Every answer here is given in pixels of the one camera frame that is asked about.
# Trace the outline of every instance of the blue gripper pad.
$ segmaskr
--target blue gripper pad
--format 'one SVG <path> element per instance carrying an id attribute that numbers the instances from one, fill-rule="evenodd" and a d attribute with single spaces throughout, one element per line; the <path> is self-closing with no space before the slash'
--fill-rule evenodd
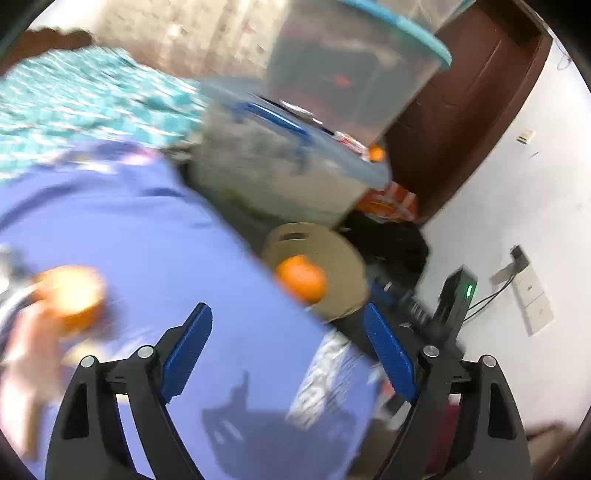
<path id="1" fill-rule="evenodd" d="M 412 402 L 417 396 L 413 363 L 373 303 L 363 311 L 363 326 L 394 390 Z"/>
<path id="2" fill-rule="evenodd" d="M 196 312 L 184 335 L 164 363 L 160 393 L 165 403 L 183 392 L 205 342 L 212 332 L 212 310 L 204 306 Z"/>

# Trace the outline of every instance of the electrical outlet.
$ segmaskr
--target electrical outlet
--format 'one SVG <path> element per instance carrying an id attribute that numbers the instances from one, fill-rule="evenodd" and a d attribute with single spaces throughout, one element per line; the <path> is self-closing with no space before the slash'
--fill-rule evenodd
<path id="1" fill-rule="evenodd" d="M 527 307 L 536 298 L 544 294 L 542 285 L 531 265 L 525 267 L 515 276 L 515 291 L 522 307 Z"/>
<path id="2" fill-rule="evenodd" d="M 546 295 L 541 295 L 536 298 L 525 308 L 525 319 L 527 321 L 530 335 L 539 332 L 554 320 L 554 313 L 550 308 L 550 302 Z"/>

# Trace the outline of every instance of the power cord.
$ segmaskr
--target power cord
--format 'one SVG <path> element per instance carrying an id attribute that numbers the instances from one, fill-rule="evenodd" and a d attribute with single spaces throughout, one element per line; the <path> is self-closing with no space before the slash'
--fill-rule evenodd
<path id="1" fill-rule="evenodd" d="M 483 307 L 479 308 L 477 311 L 475 311 L 474 313 L 472 313 L 471 315 L 469 315 L 468 317 L 466 317 L 466 318 L 464 319 L 463 323 L 466 323 L 466 322 L 467 322 L 468 320 L 470 320 L 472 317 L 474 317 L 474 316 L 478 315 L 478 314 L 479 314 L 479 313 L 480 313 L 482 310 L 484 310 L 486 307 L 488 307 L 488 306 L 490 305 L 490 303 L 491 303 L 491 302 L 492 302 L 492 301 L 493 301 L 495 298 L 497 298 L 497 297 L 499 296 L 499 294 L 500 294 L 500 293 L 501 293 L 503 290 L 505 290 L 505 289 L 506 289 L 506 288 L 509 286 L 509 284 L 510 284 L 510 283 L 511 283 L 513 280 L 515 280 L 515 277 L 516 277 L 516 276 L 517 276 L 517 273 L 513 273 L 513 275 L 511 275 L 511 276 L 509 277 L 509 280 L 507 280 L 507 281 L 505 282 L 505 284 L 504 284 L 504 285 L 503 285 L 503 286 L 502 286 L 502 287 L 501 287 L 499 290 L 497 290 L 497 291 L 496 291 L 496 292 L 494 292 L 492 295 L 489 295 L 489 296 L 487 296 L 486 298 L 482 299 L 481 301 L 478 301 L 478 302 L 476 302 L 474 305 L 472 305 L 472 306 L 471 306 L 471 307 L 468 309 L 468 311 L 472 310 L 472 309 L 473 309 L 473 308 L 475 308 L 475 307 L 478 307 L 478 305 L 480 305 L 481 303 L 483 303 L 483 302 L 486 302 L 486 303 L 484 304 L 484 306 L 483 306 Z"/>

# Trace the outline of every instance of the metal screw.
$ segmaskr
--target metal screw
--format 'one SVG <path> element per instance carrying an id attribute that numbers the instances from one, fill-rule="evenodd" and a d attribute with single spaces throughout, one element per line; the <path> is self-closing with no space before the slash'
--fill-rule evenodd
<path id="1" fill-rule="evenodd" d="M 492 355 L 485 355 L 482 357 L 482 363 L 485 364 L 487 367 L 495 367 L 496 366 L 496 358 Z"/>
<path id="2" fill-rule="evenodd" d="M 149 358 L 154 353 L 154 348 L 150 347 L 149 345 L 143 346 L 138 350 L 138 357 L 140 358 Z"/>
<path id="3" fill-rule="evenodd" d="M 82 368 L 92 367 L 92 364 L 95 363 L 95 357 L 93 356 L 86 356 L 80 361 L 80 366 Z"/>
<path id="4" fill-rule="evenodd" d="M 431 358 L 439 356 L 439 348 L 434 345 L 427 345 L 423 348 L 423 353 Z"/>

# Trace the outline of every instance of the plastic storage container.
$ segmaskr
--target plastic storage container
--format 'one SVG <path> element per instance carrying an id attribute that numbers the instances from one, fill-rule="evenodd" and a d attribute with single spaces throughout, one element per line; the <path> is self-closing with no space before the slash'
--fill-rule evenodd
<path id="1" fill-rule="evenodd" d="M 428 31 L 370 0 L 293 0 L 262 94 L 369 145 L 451 62 Z"/>
<path id="2" fill-rule="evenodd" d="M 269 228 L 333 227 L 367 189 L 388 182 L 387 162 L 364 161 L 323 130 L 247 93 L 257 88 L 256 81 L 232 78 L 202 84 L 212 100 L 190 175 L 206 197 L 230 202 Z"/>
<path id="3" fill-rule="evenodd" d="M 408 17 L 429 32 L 436 32 L 456 18 L 475 0 L 379 0 L 398 15 Z"/>

